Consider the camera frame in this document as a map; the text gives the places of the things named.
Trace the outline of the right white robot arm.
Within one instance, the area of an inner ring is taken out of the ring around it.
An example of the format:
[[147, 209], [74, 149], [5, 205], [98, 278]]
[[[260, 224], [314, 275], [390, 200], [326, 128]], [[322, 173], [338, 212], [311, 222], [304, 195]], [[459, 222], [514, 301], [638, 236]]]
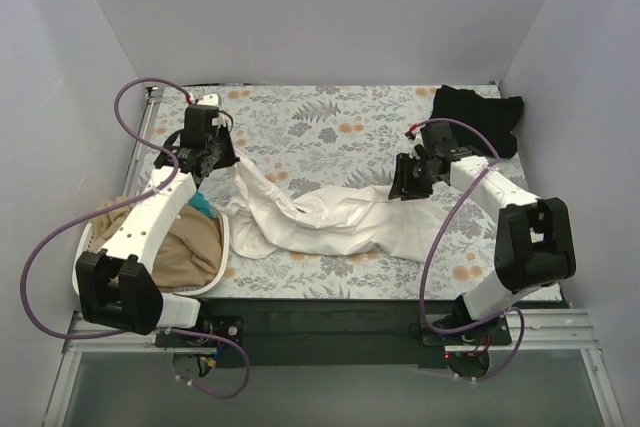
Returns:
[[566, 203], [557, 197], [541, 198], [511, 182], [498, 170], [496, 152], [485, 158], [457, 142], [451, 130], [455, 123], [432, 119], [409, 128], [412, 151], [397, 155], [389, 197], [426, 199], [436, 184], [445, 183], [461, 193], [447, 222], [472, 200], [496, 223], [493, 271], [460, 295], [452, 312], [437, 323], [428, 319], [426, 304], [419, 304], [426, 328], [471, 345], [518, 301], [573, 277], [576, 259]]

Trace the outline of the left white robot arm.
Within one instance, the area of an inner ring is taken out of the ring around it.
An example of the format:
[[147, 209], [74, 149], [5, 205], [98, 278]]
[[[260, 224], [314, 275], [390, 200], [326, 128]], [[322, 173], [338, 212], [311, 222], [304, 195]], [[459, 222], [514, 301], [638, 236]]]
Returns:
[[218, 95], [196, 100], [185, 110], [182, 129], [166, 139], [144, 189], [146, 199], [133, 205], [102, 246], [96, 244], [95, 225], [86, 226], [72, 276], [85, 321], [141, 335], [178, 328], [180, 337], [193, 347], [211, 339], [213, 324], [199, 313], [197, 297], [222, 280], [229, 256], [227, 216], [215, 214], [221, 230], [221, 262], [204, 286], [162, 292], [152, 272], [162, 242], [202, 181], [212, 171], [237, 162], [232, 125]]

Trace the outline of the white t shirt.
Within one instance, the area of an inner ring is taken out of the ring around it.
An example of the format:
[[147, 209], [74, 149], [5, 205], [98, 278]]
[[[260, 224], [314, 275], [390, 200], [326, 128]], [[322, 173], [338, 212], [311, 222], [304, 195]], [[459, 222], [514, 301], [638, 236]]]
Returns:
[[234, 165], [233, 181], [235, 193], [224, 209], [230, 246], [250, 259], [278, 249], [322, 256], [379, 249], [418, 262], [447, 216], [429, 199], [390, 200], [381, 186], [326, 186], [292, 199], [244, 154]]

